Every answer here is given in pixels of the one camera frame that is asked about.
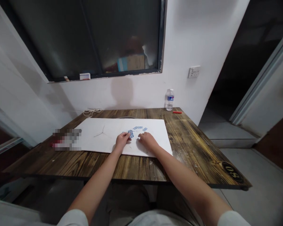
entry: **electrical socket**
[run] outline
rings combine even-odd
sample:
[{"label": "electrical socket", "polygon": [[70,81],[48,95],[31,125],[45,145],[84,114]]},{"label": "electrical socket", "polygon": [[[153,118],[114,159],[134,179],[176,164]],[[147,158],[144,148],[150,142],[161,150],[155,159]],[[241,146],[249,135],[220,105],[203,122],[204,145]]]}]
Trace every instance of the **electrical socket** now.
[{"label": "electrical socket", "polygon": [[188,78],[198,77],[199,72],[200,72],[200,66],[190,67]]}]

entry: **white paper sheet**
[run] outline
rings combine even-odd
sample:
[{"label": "white paper sheet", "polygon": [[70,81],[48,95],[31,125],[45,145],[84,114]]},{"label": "white paper sheet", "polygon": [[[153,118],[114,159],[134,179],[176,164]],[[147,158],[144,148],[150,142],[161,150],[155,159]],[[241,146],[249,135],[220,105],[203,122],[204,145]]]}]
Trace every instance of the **white paper sheet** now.
[{"label": "white paper sheet", "polygon": [[151,133],[157,143],[172,155],[167,129],[162,119],[105,119],[87,118],[76,129],[82,129],[79,145],[82,150],[111,153],[116,137],[122,132],[133,130],[134,137],[126,144],[123,154],[154,157],[137,139],[143,129]]}]

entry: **person's left hand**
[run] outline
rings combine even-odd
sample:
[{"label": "person's left hand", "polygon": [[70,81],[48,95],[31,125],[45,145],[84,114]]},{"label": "person's left hand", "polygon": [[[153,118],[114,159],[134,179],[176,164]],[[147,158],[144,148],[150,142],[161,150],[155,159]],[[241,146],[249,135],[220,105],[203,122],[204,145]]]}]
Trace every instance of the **person's left hand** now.
[{"label": "person's left hand", "polygon": [[131,141],[130,133],[123,132],[116,138],[115,149],[123,151],[127,141]]}]

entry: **white cable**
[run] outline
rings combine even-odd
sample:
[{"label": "white cable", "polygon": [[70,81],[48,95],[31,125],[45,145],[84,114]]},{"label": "white cable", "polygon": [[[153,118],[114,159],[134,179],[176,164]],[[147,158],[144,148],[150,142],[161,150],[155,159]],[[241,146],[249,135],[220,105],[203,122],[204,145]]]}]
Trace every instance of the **white cable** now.
[{"label": "white cable", "polygon": [[101,108],[97,108],[97,109],[87,109],[83,111],[83,114],[88,117],[91,118],[94,112],[101,112],[102,109]]}]

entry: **doorway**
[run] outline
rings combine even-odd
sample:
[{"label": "doorway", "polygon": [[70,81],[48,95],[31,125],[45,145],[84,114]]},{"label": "doorway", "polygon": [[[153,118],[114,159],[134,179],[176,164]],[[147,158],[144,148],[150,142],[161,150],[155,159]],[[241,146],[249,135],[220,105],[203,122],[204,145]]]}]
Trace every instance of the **doorway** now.
[{"label": "doorway", "polygon": [[205,112],[229,121],[282,38],[283,0],[250,0]]}]

